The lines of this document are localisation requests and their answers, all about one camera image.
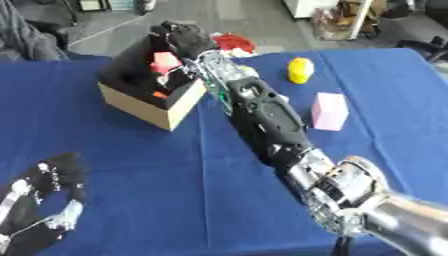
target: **yellow toy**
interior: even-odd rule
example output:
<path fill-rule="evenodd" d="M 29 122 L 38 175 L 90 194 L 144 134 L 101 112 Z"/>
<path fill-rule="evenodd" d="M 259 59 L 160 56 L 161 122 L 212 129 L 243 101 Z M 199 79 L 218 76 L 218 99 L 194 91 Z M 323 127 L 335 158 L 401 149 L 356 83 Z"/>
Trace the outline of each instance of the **yellow toy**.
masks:
<path fill-rule="evenodd" d="M 295 58 L 288 65 L 289 80 L 295 84 L 308 82 L 314 74 L 314 64 L 306 58 Z"/>

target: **chair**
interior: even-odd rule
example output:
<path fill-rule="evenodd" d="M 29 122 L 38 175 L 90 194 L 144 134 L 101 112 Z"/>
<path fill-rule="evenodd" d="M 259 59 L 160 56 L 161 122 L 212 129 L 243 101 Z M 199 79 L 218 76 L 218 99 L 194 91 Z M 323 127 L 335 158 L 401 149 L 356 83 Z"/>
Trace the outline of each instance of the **chair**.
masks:
<path fill-rule="evenodd" d="M 429 0 L 426 15 L 448 29 L 448 4 L 445 0 Z M 402 40 L 397 47 L 414 49 L 429 62 L 448 61 L 448 41 L 440 36 L 435 36 L 429 43 Z"/>

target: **pink cube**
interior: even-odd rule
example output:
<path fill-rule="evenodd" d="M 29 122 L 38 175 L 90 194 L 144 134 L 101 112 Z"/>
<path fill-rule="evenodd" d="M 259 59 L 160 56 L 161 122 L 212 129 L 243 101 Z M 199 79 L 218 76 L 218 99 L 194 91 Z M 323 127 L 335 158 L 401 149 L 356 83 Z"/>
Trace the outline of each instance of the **pink cube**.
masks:
<path fill-rule="evenodd" d="M 151 69 L 154 72 L 159 72 L 165 75 L 173 68 L 181 65 L 180 61 L 170 52 L 156 52 L 154 53 L 154 62 L 151 63 Z"/>
<path fill-rule="evenodd" d="M 340 131 L 348 116 L 344 95 L 340 93 L 317 93 L 312 109 L 315 129 Z"/>

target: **silver robotic arm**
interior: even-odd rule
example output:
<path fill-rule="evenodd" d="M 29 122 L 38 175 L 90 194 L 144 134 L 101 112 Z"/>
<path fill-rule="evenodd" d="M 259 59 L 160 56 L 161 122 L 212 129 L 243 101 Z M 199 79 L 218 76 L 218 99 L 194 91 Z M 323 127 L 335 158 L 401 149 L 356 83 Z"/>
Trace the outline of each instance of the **silver robotic arm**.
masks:
<path fill-rule="evenodd" d="M 383 172 L 362 157 L 334 164 L 308 141 L 295 111 L 266 83 L 223 57 L 196 26 L 165 22 L 156 32 L 325 230 L 340 237 L 371 234 L 407 255 L 448 255 L 447 209 L 393 192 Z"/>

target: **red object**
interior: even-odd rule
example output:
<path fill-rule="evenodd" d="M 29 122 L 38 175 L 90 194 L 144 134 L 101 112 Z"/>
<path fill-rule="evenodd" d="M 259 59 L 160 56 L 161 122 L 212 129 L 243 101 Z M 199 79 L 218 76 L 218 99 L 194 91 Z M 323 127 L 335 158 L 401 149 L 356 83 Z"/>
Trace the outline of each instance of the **red object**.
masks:
<path fill-rule="evenodd" d="M 173 68 L 177 68 L 182 63 L 170 52 L 154 53 L 154 62 L 151 63 L 151 70 L 165 75 Z"/>
<path fill-rule="evenodd" d="M 232 50 L 235 48 L 241 48 L 246 52 L 253 53 L 255 45 L 249 40 L 241 36 L 233 34 L 224 34 L 221 36 L 215 36 L 213 39 L 218 43 L 219 47 L 223 50 Z"/>

